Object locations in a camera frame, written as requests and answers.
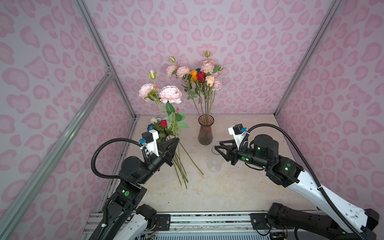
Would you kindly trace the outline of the clear frosted glass vase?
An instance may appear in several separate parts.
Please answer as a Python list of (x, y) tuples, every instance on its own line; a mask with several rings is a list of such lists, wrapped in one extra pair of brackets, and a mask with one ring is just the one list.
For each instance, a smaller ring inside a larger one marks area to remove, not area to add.
[(221, 155), (215, 150), (215, 147), (211, 148), (212, 154), (209, 155), (209, 159), (207, 162), (207, 167), (211, 172), (219, 172), (222, 169), (222, 159)]

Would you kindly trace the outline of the pink ribbed glass vase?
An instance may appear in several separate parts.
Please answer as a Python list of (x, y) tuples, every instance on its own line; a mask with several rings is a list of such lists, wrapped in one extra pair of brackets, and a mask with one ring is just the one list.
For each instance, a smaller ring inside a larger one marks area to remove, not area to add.
[(201, 115), (198, 119), (200, 131), (198, 141), (201, 145), (207, 146), (213, 141), (212, 125), (215, 120), (211, 115)]

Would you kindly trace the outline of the pale pink carnation spray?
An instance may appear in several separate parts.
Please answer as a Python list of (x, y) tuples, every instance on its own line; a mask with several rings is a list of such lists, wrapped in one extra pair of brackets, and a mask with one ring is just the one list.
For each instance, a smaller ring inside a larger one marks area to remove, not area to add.
[[(186, 114), (181, 112), (177, 105), (182, 102), (182, 93), (176, 86), (165, 86), (160, 88), (156, 83), (157, 73), (151, 70), (148, 77), (151, 83), (144, 84), (139, 90), (139, 97), (146, 102), (153, 102), (161, 110), (165, 117), (155, 117), (158, 122), (154, 123), (159, 133), (159, 142), (169, 140), (179, 135), (180, 129), (187, 129), (189, 125), (186, 123)], [(167, 120), (166, 129), (159, 124), (161, 120)]]

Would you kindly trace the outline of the pink rosebud spray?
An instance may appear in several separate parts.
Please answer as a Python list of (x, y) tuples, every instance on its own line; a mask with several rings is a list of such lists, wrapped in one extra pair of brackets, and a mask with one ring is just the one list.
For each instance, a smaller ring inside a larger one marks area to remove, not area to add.
[(203, 60), (201, 65), (201, 71), (204, 72), (206, 76), (209, 76), (214, 70), (215, 62), (211, 58), (210, 52), (205, 52), (205, 57), (206, 58)]

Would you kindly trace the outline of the peach artificial rose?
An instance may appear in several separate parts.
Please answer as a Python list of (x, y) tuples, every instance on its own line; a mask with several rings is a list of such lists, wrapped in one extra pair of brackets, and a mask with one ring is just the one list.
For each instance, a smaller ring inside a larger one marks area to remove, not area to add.
[(211, 108), (212, 108), (212, 102), (214, 99), (214, 84), (215, 84), (215, 77), (210, 75), (206, 76), (206, 114), (209, 115)]

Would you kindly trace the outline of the orange artificial rose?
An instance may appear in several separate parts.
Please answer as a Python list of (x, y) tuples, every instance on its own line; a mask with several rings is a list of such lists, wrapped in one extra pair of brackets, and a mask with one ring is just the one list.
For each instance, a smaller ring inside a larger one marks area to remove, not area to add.
[(193, 70), (190, 72), (191, 75), (191, 82), (194, 83), (197, 80), (198, 71)]

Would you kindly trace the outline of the small red artificial rose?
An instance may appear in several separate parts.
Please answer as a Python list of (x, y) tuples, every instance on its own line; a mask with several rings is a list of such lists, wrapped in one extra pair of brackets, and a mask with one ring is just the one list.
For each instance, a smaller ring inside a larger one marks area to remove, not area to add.
[(200, 97), (200, 104), (202, 108), (202, 114), (206, 115), (207, 114), (207, 107), (206, 107), (206, 83), (205, 83), (205, 77), (206, 74), (204, 72), (199, 72), (197, 75), (198, 83), (197, 85), (199, 86), (199, 97)]

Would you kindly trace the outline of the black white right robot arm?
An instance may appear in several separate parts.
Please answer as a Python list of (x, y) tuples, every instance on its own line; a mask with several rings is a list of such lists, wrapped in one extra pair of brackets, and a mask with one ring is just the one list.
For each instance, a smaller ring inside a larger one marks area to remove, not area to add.
[(310, 214), (273, 203), (266, 214), (270, 225), (305, 230), (329, 240), (375, 240), (380, 215), (344, 200), (328, 188), (319, 187), (311, 174), (295, 161), (279, 155), (279, 143), (268, 135), (257, 135), (250, 147), (240, 147), (241, 136), (221, 141), (215, 150), (232, 165), (238, 161), (256, 166), (276, 185), (301, 195), (322, 215)]

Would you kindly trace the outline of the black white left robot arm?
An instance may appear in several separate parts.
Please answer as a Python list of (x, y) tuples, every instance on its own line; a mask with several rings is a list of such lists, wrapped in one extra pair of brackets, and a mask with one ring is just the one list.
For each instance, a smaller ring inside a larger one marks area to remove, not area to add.
[(92, 240), (134, 240), (145, 230), (157, 230), (157, 211), (147, 204), (140, 205), (147, 192), (143, 184), (159, 171), (162, 165), (173, 165), (180, 140), (172, 138), (157, 144), (159, 154), (150, 154), (145, 161), (135, 156), (126, 158), (117, 175), (102, 174), (96, 167), (97, 157), (103, 148), (115, 142), (128, 142), (144, 147), (130, 139), (115, 138), (106, 141), (95, 151), (91, 159), (92, 172), (99, 178), (119, 179), (120, 183), (103, 206), (103, 217), (90, 237)]

